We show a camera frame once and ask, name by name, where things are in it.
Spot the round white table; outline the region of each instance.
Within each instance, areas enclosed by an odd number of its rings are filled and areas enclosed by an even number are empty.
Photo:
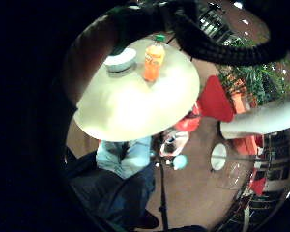
[[[199,76],[189,58],[165,45],[159,78],[143,79],[145,49],[153,41],[139,40],[135,64],[123,72],[102,65],[94,75],[74,115],[87,134],[108,141],[129,141],[175,125],[191,109],[199,94]]]
[[[212,170],[214,171],[219,171],[223,168],[225,165],[225,160],[226,160],[226,148],[222,143],[219,143],[218,145],[215,146],[212,152],[211,156],[211,165],[212,165]]]

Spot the black cable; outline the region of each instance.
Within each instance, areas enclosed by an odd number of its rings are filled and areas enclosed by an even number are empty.
[[[161,205],[159,207],[159,211],[161,212],[163,231],[168,231],[167,206],[166,206],[165,185],[164,185],[164,170],[163,170],[161,158],[159,158],[159,168],[160,168],[160,175],[161,175]]]
[[[287,49],[272,28],[271,39],[255,47],[233,47],[215,43],[183,11],[175,13],[174,32],[180,48],[193,58],[222,65],[258,65],[283,58]]]
[[[175,39],[175,35],[173,35],[172,38],[168,42],[166,42],[166,44],[170,44],[174,39]]]

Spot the white object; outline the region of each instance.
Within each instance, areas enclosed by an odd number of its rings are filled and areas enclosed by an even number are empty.
[[[199,94],[199,76],[178,49],[165,45],[158,80],[149,83],[143,79],[145,49],[152,43],[140,40],[131,44],[136,50],[136,66],[119,72],[121,78],[108,72],[105,65],[99,68],[74,115],[84,132],[101,140],[130,141],[166,130],[191,110]]]
[[[241,2],[235,2],[233,3],[233,5],[240,9],[243,7],[243,4]]]
[[[249,25],[249,22],[246,19],[243,19],[242,22],[246,25]]]
[[[261,156],[263,154],[264,148],[257,147],[257,151],[258,151],[258,156]]]
[[[288,192],[286,199],[288,199],[290,197],[290,191]]]
[[[227,153],[225,146],[222,143],[216,145],[213,149],[211,157],[211,165],[215,171],[221,170],[225,165],[226,156]]]
[[[112,72],[121,72],[128,69],[135,62],[136,51],[132,48],[126,48],[117,56],[108,56],[104,61],[107,69]]]
[[[173,159],[173,168],[174,170],[184,169],[188,164],[188,158],[185,155],[178,155]]]
[[[162,157],[176,157],[178,156],[184,149],[186,143],[189,140],[189,133],[186,131],[179,131],[179,130],[171,130],[168,134],[165,135],[167,138],[165,142],[161,145],[160,148],[160,155]],[[171,142],[175,147],[175,150],[171,153],[165,152],[165,146],[167,141],[172,139]]]
[[[249,205],[247,205],[247,207],[244,209],[244,226],[243,226],[242,232],[248,231],[249,222],[250,222],[250,207]]]
[[[226,139],[266,134],[290,128],[290,98],[272,101],[237,114],[230,123],[221,122],[222,136]]]
[[[262,161],[258,161],[258,160],[257,160],[257,161],[254,163],[253,167],[256,168],[256,169],[260,169],[260,168],[261,168],[261,165],[262,165]]]

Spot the blue jeans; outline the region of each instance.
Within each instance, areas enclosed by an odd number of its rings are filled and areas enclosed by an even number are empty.
[[[128,179],[150,163],[151,140],[144,137],[129,142],[102,141],[96,155],[98,168]]]

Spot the floor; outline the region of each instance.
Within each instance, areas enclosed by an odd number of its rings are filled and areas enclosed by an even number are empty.
[[[229,159],[222,170],[212,173],[210,157],[216,144],[227,147]],[[98,141],[86,135],[75,122],[71,123],[68,146],[78,156],[93,151]],[[211,229],[225,216],[238,189],[249,175],[253,163],[232,159],[239,155],[232,144],[218,134],[218,122],[203,118],[200,127],[191,134],[183,154],[188,166],[183,170],[165,167],[165,187],[170,228],[199,224]],[[147,209],[160,219],[160,171],[156,171],[156,191]]]

